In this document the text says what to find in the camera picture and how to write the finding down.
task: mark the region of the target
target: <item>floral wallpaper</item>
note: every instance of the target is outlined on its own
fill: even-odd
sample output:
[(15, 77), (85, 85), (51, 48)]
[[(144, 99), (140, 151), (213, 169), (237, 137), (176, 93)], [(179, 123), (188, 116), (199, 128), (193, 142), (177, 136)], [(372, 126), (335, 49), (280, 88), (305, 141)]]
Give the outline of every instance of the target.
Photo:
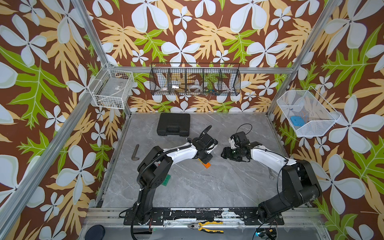
[[(188, 62), (186, 66), (240, 63), (242, 67), (290, 67), (324, 7), (318, 0), (84, 3), (106, 57), (115, 66), (149, 66), (154, 62), (180, 66), (180, 62)], [(152, 96), (149, 75), (136, 74), (128, 103), (137, 112), (264, 112), (283, 77), (242, 74), (240, 96), (184, 97)], [(189, 81), (196, 80), (191, 76)], [(217, 78), (210, 81), (217, 88)]]
[(383, 14), (382, 0), (343, 1), (290, 85), (314, 87), (341, 114), (324, 136), (297, 137), (280, 108), (270, 116), (287, 152), (311, 162), (335, 240), (384, 239)]
[[(100, 68), (70, 0), (0, 0), (0, 211)], [(76, 239), (123, 113), (89, 105), (7, 240)]]

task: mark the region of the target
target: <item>robotic arm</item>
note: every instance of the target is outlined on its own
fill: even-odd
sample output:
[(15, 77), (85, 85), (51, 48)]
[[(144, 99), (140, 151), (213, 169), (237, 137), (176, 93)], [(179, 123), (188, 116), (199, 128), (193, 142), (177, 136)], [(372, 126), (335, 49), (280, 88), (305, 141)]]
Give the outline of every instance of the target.
[(212, 159), (211, 152), (216, 148), (218, 142), (207, 134), (211, 127), (212, 125), (204, 129), (199, 137), (187, 138), (187, 143), (179, 147), (162, 149), (156, 146), (152, 148), (140, 163), (137, 168), (139, 172), (137, 183), (140, 185), (140, 192), (134, 205), (136, 211), (134, 216), (139, 223), (148, 222), (155, 190), (164, 182), (173, 164), (196, 158), (207, 164)]
[(258, 206), (258, 219), (261, 222), (270, 222), (278, 213), (321, 196), (319, 182), (308, 161), (288, 159), (261, 143), (249, 142), (244, 132), (232, 135), (229, 143), (231, 147), (225, 147), (221, 153), (224, 159), (246, 162), (243, 161), (243, 157), (246, 157), (249, 161), (253, 159), (269, 167), (278, 175), (282, 172), (282, 192)]

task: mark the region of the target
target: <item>pliers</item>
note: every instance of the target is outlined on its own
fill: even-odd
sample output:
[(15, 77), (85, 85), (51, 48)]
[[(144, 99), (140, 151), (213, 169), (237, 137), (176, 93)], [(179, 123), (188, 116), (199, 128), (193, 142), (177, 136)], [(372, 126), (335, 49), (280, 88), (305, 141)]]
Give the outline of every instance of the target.
[(204, 231), (204, 232), (207, 232), (207, 233), (224, 233), (223, 230), (211, 230), (211, 229), (207, 229), (207, 228), (203, 227), (203, 226), (208, 225), (208, 224), (223, 224), (223, 222), (205, 221), (205, 222), (189, 224), (188, 227), (192, 228), (192, 229), (197, 229), (199, 231)]

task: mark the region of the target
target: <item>black wire basket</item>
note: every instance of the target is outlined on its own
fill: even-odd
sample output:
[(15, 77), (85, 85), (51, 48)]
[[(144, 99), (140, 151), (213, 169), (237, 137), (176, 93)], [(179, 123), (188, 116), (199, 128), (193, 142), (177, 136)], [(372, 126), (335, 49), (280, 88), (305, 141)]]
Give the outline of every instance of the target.
[(226, 67), (219, 63), (199, 65), (173, 67), (169, 63), (151, 63), (151, 94), (237, 96), (240, 93), (240, 64), (225, 64)]

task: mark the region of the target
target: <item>black plastic case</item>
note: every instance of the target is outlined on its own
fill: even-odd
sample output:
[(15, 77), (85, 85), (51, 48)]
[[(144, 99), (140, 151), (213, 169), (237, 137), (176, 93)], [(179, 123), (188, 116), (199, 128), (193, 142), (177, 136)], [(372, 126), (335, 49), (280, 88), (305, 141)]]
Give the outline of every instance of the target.
[(157, 125), (157, 134), (159, 136), (180, 135), (188, 137), (190, 119), (188, 113), (162, 113)]

